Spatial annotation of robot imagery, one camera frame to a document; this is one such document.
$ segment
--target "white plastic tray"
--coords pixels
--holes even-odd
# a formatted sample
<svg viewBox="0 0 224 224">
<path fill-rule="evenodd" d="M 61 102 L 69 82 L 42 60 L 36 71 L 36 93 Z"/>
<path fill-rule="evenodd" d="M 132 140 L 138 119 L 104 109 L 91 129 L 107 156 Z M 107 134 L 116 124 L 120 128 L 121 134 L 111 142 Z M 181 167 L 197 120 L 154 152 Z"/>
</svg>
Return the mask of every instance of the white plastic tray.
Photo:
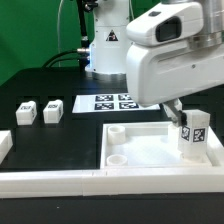
<svg viewBox="0 0 224 224">
<path fill-rule="evenodd" d="M 190 161 L 183 159 L 182 153 L 177 149 L 178 131 L 172 133 L 172 136 L 168 135 L 169 125 L 171 125 L 170 122 L 105 124 L 103 128 L 101 169 L 114 167 L 209 167 L 217 164 L 217 159 L 219 164 L 223 162 L 223 147 L 211 128 L 209 128 L 207 154 L 199 161 Z M 120 126 L 125 128 L 125 142 L 122 144 L 110 143 L 109 128 Z M 115 162 L 108 165 L 108 159 L 113 156 L 126 158 L 126 164 L 119 165 L 118 163 L 117 165 Z"/>
</svg>

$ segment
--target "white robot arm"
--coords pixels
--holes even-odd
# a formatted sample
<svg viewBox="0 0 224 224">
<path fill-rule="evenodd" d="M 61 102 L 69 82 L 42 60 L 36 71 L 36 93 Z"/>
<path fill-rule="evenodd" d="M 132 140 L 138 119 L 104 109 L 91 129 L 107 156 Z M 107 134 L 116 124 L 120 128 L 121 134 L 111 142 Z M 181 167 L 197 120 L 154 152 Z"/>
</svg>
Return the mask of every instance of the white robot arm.
<svg viewBox="0 0 224 224">
<path fill-rule="evenodd" d="M 166 0 L 127 26 L 127 85 L 135 102 L 166 104 L 224 83 L 223 5 Z"/>
</svg>

